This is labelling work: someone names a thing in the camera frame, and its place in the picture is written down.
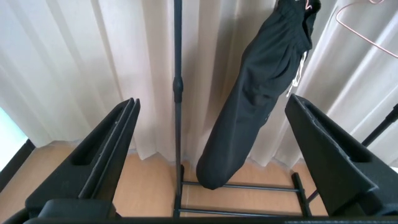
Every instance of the elastic waistband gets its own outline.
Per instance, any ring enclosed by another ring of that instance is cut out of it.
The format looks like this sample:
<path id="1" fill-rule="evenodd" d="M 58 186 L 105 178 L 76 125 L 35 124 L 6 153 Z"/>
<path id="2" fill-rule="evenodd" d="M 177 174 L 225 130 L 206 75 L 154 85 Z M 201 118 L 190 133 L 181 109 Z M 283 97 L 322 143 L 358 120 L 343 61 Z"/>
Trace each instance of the elastic waistband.
<path id="1" fill-rule="evenodd" d="M 317 12 L 321 8 L 320 0 L 308 0 L 310 9 L 306 8 L 307 0 L 279 0 L 275 9 L 280 15 L 292 24 L 296 34 L 295 41 L 302 53 L 312 48 L 311 34 Z"/>

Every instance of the black baseboard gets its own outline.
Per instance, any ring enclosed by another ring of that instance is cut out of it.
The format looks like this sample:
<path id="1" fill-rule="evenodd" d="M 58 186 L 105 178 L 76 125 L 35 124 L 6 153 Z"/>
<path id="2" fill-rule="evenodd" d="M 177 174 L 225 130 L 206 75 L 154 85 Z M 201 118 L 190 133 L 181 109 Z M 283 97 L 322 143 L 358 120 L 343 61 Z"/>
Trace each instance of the black baseboard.
<path id="1" fill-rule="evenodd" d="M 28 139 L 25 144 L 17 151 L 5 168 L 0 172 L 0 192 L 6 187 L 18 169 L 23 165 L 28 156 L 35 149 L 35 145 Z"/>

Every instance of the clothes hanger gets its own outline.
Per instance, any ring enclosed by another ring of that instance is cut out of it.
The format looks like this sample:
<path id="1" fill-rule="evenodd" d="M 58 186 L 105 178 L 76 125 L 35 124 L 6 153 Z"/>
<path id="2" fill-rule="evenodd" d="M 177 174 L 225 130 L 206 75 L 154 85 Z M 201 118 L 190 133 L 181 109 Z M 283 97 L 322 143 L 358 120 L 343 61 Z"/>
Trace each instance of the clothes hanger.
<path id="1" fill-rule="evenodd" d="M 356 32 L 354 29 L 352 29 L 351 27 L 347 26 L 345 23 L 343 23 L 343 22 L 340 21 L 340 19 L 339 19 L 338 16 L 340 15 L 340 13 L 341 13 L 344 9 L 346 9 L 346 8 L 349 7 L 349 6 L 352 6 L 353 4 L 359 4 L 359 3 L 363 3 L 363 2 L 364 2 L 364 1 L 361 1 L 361 2 L 354 2 L 354 3 L 348 4 L 348 5 L 344 6 L 344 7 L 342 7 L 342 8 L 337 12 L 337 14 L 336 14 L 336 21 L 337 21 L 339 24 L 341 24 L 343 27 L 347 28 L 349 31 L 353 32 L 354 34 L 356 34 L 356 35 L 359 36 L 360 38 L 362 38 L 362 39 L 366 40 L 367 42 L 369 42 L 371 45 L 373 45 L 373 46 L 377 47 L 378 49 L 384 51 L 385 53 L 387 53 L 387 54 L 393 56 L 394 58 L 398 58 L 398 55 L 397 55 L 397 54 L 394 54 L 394 53 L 392 53 L 391 51 L 385 49 L 384 47 L 381 47 L 381 46 L 378 45 L 377 43 L 375 43 L 375 42 L 369 40 L 368 38 L 366 38 L 365 36 L 363 36 L 363 35 L 360 34 L 359 32 Z M 384 2 L 384 0 L 378 0 L 378 1 L 369 0 L 369 2 L 370 2 L 371 4 L 380 4 L 380 3 Z"/>

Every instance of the white curtain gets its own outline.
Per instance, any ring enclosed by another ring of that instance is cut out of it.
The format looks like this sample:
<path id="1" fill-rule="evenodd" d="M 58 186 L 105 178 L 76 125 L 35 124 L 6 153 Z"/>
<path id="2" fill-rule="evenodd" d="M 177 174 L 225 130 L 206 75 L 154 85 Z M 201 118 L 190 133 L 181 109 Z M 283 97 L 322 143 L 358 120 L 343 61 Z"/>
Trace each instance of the white curtain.
<path id="1" fill-rule="evenodd" d="M 345 0 L 323 0 L 296 94 L 362 141 L 398 99 L 398 61 L 335 20 Z M 240 58 L 272 13 L 270 0 L 183 1 L 183 156 L 196 164 L 238 75 Z M 360 4 L 342 19 L 398 52 L 398 1 Z M 83 139 L 120 101 L 140 98 L 131 147 L 175 160 L 171 0 L 0 1 L 0 107 L 36 146 Z M 300 158 L 279 98 L 250 158 Z M 398 164 L 398 124 L 369 148 Z"/>

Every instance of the black pants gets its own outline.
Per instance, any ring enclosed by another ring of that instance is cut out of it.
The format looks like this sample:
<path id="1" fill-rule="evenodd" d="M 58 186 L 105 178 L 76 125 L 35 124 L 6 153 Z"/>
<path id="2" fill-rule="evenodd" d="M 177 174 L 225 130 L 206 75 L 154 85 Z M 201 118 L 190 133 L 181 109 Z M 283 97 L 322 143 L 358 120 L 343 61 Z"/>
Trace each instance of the black pants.
<path id="1" fill-rule="evenodd" d="M 197 177 L 209 189 L 221 187 L 241 168 L 256 136 L 294 79 L 310 39 L 319 0 L 279 0 L 246 47 L 238 79 L 211 131 L 197 165 Z"/>

